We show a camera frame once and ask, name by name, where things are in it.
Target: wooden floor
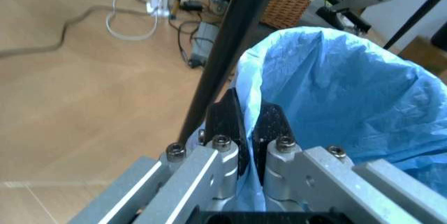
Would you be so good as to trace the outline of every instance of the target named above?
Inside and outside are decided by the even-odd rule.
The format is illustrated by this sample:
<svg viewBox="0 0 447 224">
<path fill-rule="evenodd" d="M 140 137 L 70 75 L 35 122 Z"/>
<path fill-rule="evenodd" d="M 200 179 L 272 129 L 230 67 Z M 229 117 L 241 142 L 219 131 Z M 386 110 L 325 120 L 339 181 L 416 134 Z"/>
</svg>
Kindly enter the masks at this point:
<svg viewBox="0 0 447 224">
<path fill-rule="evenodd" d="M 0 50 L 53 44 L 65 20 L 97 4 L 111 0 L 0 0 Z M 167 20 L 132 42 L 106 31 L 106 15 L 71 27 L 57 51 L 0 58 L 0 223 L 67 222 L 178 137 L 202 71 L 181 60 Z M 118 15 L 113 25 L 137 35 L 153 20 Z"/>
</svg>

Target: metal bolt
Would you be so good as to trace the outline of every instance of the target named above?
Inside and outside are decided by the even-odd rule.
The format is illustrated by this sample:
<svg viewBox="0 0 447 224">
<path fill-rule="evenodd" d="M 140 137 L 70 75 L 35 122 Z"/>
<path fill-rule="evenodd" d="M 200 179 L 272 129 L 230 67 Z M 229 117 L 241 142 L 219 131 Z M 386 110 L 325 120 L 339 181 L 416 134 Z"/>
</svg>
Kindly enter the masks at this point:
<svg viewBox="0 0 447 224">
<path fill-rule="evenodd" d="M 180 162 L 186 157 L 185 146 L 181 143 L 172 143 L 166 147 L 166 158 L 170 162 Z"/>
<path fill-rule="evenodd" d="M 332 154 L 334 157 L 336 157 L 338 159 L 342 159 L 342 158 L 346 157 L 346 152 L 343 150 L 343 148 L 338 147 L 336 145 L 330 145 L 327 148 L 327 150 L 330 154 Z"/>
<path fill-rule="evenodd" d="M 229 136 L 225 135 L 215 135 L 213 137 L 213 149 L 219 152 L 229 151 L 231 147 L 231 139 Z"/>
<path fill-rule="evenodd" d="M 276 149 L 279 152 L 289 153 L 295 147 L 295 141 L 289 136 L 280 136 L 276 139 Z"/>
<path fill-rule="evenodd" d="M 199 144 L 205 145 L 205 130 L 199 129 Z"/>
</svg>

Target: blue plastic bag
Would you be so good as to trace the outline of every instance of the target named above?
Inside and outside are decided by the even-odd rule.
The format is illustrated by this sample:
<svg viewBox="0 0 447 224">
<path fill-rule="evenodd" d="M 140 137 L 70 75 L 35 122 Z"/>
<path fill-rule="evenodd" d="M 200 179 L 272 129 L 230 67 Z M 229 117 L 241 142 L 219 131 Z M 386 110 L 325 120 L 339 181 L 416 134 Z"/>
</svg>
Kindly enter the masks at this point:
<svg viewBox="0 0 447 224">
<path fill-rule="evenodd" d="M 303 149 L 335 144 L 355 163 L 384 158 L 447 196 L 447 89 L 422 67 L 349 33 L 300 27 L 247 50 L 235 86 L 249 142 L 262 98 L 282 106 Z M 238 209 L 262 211 L 251 158 Z"/>
</svg>

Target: white wall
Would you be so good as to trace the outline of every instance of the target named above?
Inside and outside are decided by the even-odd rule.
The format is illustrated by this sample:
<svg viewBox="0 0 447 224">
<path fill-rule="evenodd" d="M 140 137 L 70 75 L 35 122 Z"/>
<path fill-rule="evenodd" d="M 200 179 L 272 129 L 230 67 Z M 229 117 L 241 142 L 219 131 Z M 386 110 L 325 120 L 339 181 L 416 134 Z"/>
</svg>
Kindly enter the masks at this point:
<svg viewBox="0 0 447 224">
<path fill-rule="evenodd" d="M 390 39 L 394 33 L 414 14 L 426 0 L 391 0 L 371 6 L 363 12 L 362 17 L 373 29 L 385 39 Z M 417 24 L 415 24 L 394 46 L 403 49 L 417 35 L 431 38 L 447 21 L 447 0 L 441 0 Z"/>
</svg>

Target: white cable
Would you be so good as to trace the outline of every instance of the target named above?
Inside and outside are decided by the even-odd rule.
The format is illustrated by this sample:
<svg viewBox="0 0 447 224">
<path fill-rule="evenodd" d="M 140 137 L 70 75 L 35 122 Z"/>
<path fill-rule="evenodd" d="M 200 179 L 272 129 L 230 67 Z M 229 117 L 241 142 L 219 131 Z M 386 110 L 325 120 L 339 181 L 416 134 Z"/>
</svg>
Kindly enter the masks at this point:
<svg viewBox="0 0 447 224">
<path fill-rule="evenodd" d="M 110 12 L 110 13 L 107 15 L 107 17 L 106 17 L 106 27 L 107 27 L 107 30 L 109 31 L 109 33 L 110 33 L 112 36 L 114 36 L 114 37 L 116 37 L 116 38 L 118 38 L 118 39 L 121 39 L 121 40 L 128 40 L 128 41 L 145 40 L 145 39 L 148 39 L 149 37 L 151 37 L 151 35 L 153 35 L 154 32 L 155 32 L 155 30 L 157 29 L 157 23 L 158 23 L 158 12 L 157 12 L 157 11 L 158 11 L 158 7 L 156 7 L 156 8 L 154 9 L 153 12 L 148 13 L 148 15 L 151 15 L 152 13 L 155 12 L 155 23 L 154 23 L 154 27 L 153 27 L 148 33 L 146 33 L 146 34 L 144 34 L 144 35 L 140 35 L 140 36 L 127 36 L 127 35 L 122 35 L 122 34 L 120 34 L 120 33 L 118 33 L 118 32 L 115 32 L 115 31 L 113 31 L 112 28 L 110 27 L 110 21 L 111 21 L 111 19 L 113 19 L 113 18 L 116 16 L 116 11 L 115 11 L 115 9 L 116 9 L 116 0 L 113 0 L 113 1 L 112 1 L 112 7 L 113 7 L 114 10 L 113 10 L 112 12 Z"/>
</svg>

